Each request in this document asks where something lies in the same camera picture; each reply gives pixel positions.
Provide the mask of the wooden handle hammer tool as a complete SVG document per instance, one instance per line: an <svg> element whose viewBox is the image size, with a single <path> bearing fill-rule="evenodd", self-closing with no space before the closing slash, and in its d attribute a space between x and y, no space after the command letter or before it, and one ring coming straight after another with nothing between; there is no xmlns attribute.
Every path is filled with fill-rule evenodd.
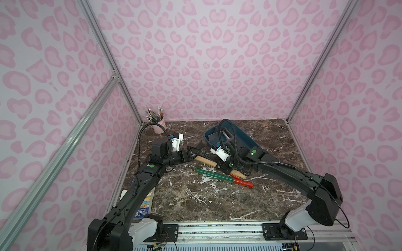
<svg viewBox="0 0 402 251"><path fill-rule="evenodd" d="M224 167L224 166L222 166L220 164L220 162L216 163L216 162L214 162L214 161L212 161L210 159L207 159L207 158L204 158L204 157L201 157L201 156L197 156L195 159L197 161L200 161L200 162L206 164L206 165L220 168L225 174L230 175L230 176L232 176L234 178L237 178L237 179L246 179L247 178L246 175L244 175L240 171L232 169L232 168L229 168L229 167Z"/></svg>

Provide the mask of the teal plastic storage box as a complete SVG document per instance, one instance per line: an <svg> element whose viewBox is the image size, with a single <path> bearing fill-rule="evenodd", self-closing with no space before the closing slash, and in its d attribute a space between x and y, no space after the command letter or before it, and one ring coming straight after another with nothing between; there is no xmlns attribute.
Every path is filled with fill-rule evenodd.
<svg viewBox="0 0 402 251"><path fill-rule="evenodd" d="M242 131L236 124L233 124L233 127L230 125L230 123L228 123L227 121L225 121L221 127L220 127L220 131L227 131L230 132L233 135L233 138L228 141L231 145L234 145L233 143L233 139L234 139L234 134L236 134L236 142L237 142L237 149L240 152L240 149L242 147L246 147L248 150L251 150L254 147L260 147L259 144L257 144L252 138L250 138L244 131ZM207 144L210 147L213 147L215 150L217 148L219 148L221 145L217 144L216 147L215 146L211 146L208 142L208 136L212 133L218 132L218 126L214 126L210 129L208 129L205 133L204 133L204 138L207 142Z"/></svg>

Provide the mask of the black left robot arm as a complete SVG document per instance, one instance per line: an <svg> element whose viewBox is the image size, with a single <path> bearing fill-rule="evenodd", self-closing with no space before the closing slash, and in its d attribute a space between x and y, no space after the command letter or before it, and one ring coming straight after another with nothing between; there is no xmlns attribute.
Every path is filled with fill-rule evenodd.
<svg viewBox="0 0 402 251"><path fill-rule="evenodd" d="M132 251L135 246L157 233L158 221L151 219L149 223L141 225L137 233L130 235L134 216L167 167L194 160L204 147L203 142L186 149L174 147L173 140L179 139L180 135L168 134L165 129L162 131L166 137L154 140L151 153L144 162L138 163L134 181L120 202L103 219L94 219L89 225L89 251Z"/></svg>

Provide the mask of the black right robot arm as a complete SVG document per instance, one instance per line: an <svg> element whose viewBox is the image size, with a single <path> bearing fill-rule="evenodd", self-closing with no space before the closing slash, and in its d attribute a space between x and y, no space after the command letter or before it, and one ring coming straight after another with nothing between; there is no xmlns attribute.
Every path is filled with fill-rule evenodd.
<svg viewBox="0 0 402 251"><path fill-rule="evenodd" d="M228 154L231 163L267 173L299 191L308 201L287 212L278 224L281 234L292 234L313 224L331 227L342 212L343 197L337 179L301 170L280 161L262 149L232 121L224 119L217 129L219 147Z"/></svg>

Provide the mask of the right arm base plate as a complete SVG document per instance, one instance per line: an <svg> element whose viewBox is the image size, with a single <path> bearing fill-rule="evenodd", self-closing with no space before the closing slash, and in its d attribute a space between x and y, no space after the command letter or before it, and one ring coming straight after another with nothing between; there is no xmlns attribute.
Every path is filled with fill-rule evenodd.
<svg viewBox="0 0 402 251"><path fill-rule="evenodd" d="M262 225L263 237L266 241L294 241L294 240L308 240L305 229L294 232L285 225L279 223L263 223Z"/></svg>

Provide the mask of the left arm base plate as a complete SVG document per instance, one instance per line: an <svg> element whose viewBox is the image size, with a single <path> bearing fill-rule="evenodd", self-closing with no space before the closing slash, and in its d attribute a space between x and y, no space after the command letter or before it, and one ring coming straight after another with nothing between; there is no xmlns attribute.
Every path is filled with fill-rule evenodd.
<svg viewBox="0 0 402 251"><path fill-rule="evenodd" d="M162 242L167 240L168 242L176 242L179 235L178 224L164 224L162 227L157 227L156 233L147 238L144 242Z"/></svg>

